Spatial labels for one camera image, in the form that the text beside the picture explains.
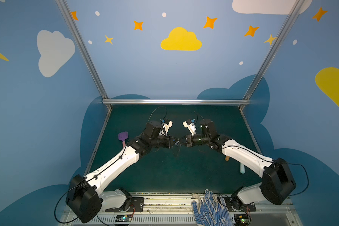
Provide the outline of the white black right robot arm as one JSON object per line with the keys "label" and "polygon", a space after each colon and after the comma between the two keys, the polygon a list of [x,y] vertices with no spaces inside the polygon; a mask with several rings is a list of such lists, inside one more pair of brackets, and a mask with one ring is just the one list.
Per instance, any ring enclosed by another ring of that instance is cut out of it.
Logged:
{"label": "white black right robot arm", "polygon": [[210,119],[200,122],[201,132],[197,133],[195,121],[186,120],[183,126],[190,131],[186,136],[186,146],[208,145],[226,157],[235,159],[255,172],[262,181],[252,186],[244,186],[231,196],[234,208],[240,209],[260,201],[281,205],[296,188],[296,183],[288,162],[282,158],[272,159],[241,145],[227,135],[219,134]]}

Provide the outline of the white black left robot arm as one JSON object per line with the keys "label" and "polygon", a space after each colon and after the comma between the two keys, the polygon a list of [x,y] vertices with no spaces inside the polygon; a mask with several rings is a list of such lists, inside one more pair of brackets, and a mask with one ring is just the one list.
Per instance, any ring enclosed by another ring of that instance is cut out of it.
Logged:
{"label": "white black left robot arm", "polygon": [[110,195],[102,193],[116,177],[153,148],[170,149],[177,142],[168,134],[171,126],[172,121],[167,118],[148,122],[144,131],[131,139],[110,161],[85,176],[78,174],[72,178],[64,194],[65,202],[82,223],[91,221],[100,212],[103,203],[108,209],[128,209],[131,195],[124,189],[116,189]]}

